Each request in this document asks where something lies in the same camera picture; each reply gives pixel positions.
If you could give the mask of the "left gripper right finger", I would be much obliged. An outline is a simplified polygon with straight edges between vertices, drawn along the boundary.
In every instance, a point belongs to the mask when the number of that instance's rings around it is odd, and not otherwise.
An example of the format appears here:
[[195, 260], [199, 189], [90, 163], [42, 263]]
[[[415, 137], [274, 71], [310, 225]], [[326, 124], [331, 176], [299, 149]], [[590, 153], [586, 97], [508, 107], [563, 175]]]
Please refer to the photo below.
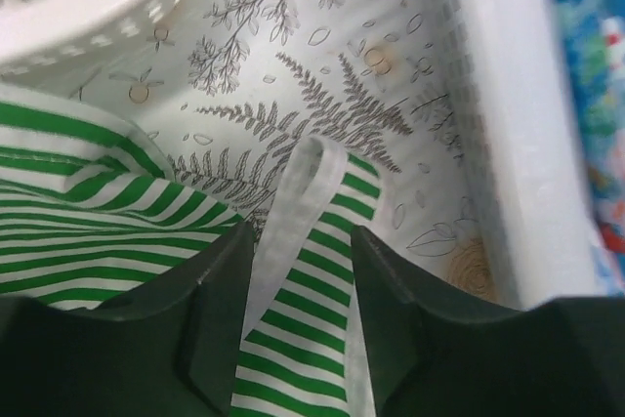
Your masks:
[[624, 302], [557, 298], [529, 311], [472, 296], [351, 234], [380, 416], [620, 416]]

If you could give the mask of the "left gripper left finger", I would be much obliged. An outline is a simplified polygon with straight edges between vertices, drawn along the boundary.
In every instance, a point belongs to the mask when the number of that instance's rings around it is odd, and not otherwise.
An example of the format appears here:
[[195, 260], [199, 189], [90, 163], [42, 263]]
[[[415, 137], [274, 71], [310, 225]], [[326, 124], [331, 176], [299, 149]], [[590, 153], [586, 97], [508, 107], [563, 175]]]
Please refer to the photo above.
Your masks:
[[92, 310], [3, 297], [2, 414], [228, 415], [253, 256], [241, 222]]

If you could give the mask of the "green striped tank top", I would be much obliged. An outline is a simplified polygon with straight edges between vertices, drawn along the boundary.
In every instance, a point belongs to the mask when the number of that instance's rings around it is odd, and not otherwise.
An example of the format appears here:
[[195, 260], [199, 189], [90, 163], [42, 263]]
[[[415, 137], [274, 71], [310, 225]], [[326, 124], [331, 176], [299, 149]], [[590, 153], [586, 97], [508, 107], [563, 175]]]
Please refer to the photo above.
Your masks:
[[[356, 226], [380, 227], [387, 202], [384, 171], [362, 156], [316, 136], [295, 146], [265, 228], [253, 231], [226, 416], [373, 414], [350, 238]], [[180, 184], [134, 124], [2, 87], [1, 300], [92, 310], [241, 222]]]

